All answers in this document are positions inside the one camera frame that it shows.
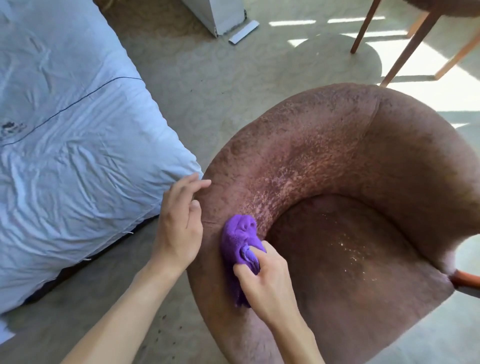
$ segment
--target floor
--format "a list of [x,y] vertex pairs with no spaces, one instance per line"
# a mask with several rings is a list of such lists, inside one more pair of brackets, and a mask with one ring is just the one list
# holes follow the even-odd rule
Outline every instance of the floor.
[[[355,56],[349,49],[371,0],[244,0],[260,27],[238,45],[214,39],[180,0],[118,0],[106,17],[181,141],[205,169],[242,126],[286,97],[339,82],[379,83],[406,45],[419,12],[384,0]],[[303,21],[288,25],[284,21]],[[432,76],[480,26],[441,19],[390,84],[425,102],[480,153],[480,47],[440,81]],[[149,225],[40,302],[10,312],[17,335],[1,362],[58,363],[108,310],[146,262]],[[460,269],[480,274],[480,238],[458,253]],[[478,364],[480,300],[456,292],[370,364]],[[182,276],[160,308],[135,359],[225,363]]]

